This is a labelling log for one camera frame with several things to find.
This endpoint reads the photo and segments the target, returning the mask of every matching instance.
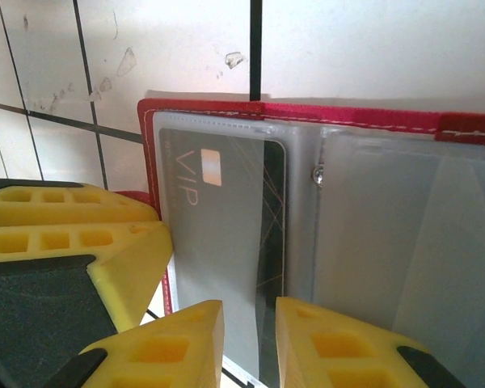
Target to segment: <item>card chip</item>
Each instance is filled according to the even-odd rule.
[[[219,151],[202,148],[201,169],[205,183],[221,186],[221,154]]]

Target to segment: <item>yellow foam pad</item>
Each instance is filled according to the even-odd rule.
[[[160,221],[0,227],[0,262],[94,255],[87,271],[118,331],[138,326],[171,253]]]
[[[283,388],[426,387],[396,350],[420,344],[294,298],[277,298],[276,344]]]
[[[224,321],[221,301],[206,301],[102,339],[106,359],[82,388],[219,387]]]
[[[151,206],[89,184],[0,189],[0,226],[157,220]]]

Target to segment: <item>card holder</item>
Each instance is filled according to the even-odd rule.
[[[285,142],[284,294],[408,335],[466,385],[485,384],[485,116],[142,100],[157,207],[155,112]],[[170,312],[179,295],[163,284]]]

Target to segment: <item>red cover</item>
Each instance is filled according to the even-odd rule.
[[[158,111],[196,113],[247,120],[283,120],[350,125],[367,129],[433,135],[437,141],[485,145],[485,115],[456,112],[411,112],[371,108],[340,108],[264,102],[186,99],[143,99],[138,118],[144,145],[151,204],[161,215],[154,150],[153,114]],[[162,279],[165,314],[172,312],[167,272]]]

